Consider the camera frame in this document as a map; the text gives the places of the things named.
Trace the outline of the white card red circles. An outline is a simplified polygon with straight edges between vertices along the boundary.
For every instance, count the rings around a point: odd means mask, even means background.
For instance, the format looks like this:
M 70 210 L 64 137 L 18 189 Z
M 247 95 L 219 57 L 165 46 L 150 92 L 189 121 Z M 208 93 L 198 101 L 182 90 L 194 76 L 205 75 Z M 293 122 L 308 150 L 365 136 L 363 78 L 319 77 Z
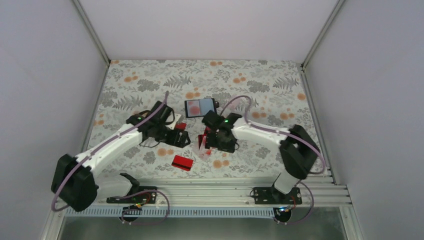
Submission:
M 187 101 L 185 109 L 186 109 L 186 116 L 188 118 L 195 118 L 202 114 L 199 100 Z

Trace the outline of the red card black stripe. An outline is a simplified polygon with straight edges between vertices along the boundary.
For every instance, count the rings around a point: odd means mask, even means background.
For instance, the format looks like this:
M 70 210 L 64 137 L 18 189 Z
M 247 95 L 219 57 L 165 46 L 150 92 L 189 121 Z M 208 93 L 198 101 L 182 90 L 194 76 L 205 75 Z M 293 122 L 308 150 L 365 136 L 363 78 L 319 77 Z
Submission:
M 175 155 L 171 165 L 175 168 L 189 172 L 192 169 L 194 161 L 180 155 Z

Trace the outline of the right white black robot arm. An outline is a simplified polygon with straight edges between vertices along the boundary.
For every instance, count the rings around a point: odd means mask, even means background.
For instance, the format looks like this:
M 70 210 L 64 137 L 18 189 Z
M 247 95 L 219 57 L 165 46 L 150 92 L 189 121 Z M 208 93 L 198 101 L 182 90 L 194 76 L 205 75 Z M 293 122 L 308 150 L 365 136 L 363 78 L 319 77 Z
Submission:
M 249 122 L 237 113 L 223 117 L 209 111 L 202 119 L 208 128 L 205 147 L 222 152 L 234 153 L 238 141 L 250 141 L 270 150 L 277 151 L 284 166 L 272 184 L 271 198 L 278 204 L 290 197 L 290 191 L 297 183 L 307 178 L 321 152 L 306 130 L 300 125 L 290 128 L 271 128 L 256 122 Z

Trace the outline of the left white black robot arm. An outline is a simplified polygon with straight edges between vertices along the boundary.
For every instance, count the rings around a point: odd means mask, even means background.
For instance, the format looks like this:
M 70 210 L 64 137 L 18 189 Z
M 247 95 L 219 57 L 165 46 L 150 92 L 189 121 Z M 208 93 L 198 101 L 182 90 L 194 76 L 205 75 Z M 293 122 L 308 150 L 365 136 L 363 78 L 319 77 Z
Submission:
M 188 132 L 176 125 L 181 114 L 164 102 L 157 101 L 151 110 L 131 115 L 110 137 L 98 145 L 75 156 L 65 154 L 59 158 L 51 191 L 54 193 L 51 209 L 55 212 L 61 199 L 65 207 L 77 212 L 87 209 L 96 200 L 122 198 L 131 203 L 139 197 L 140 183 L 128 173 L 102 177 L 102 171 L 127 150 L 149 138 L 157 143 L 184 148 L 191 141 Z

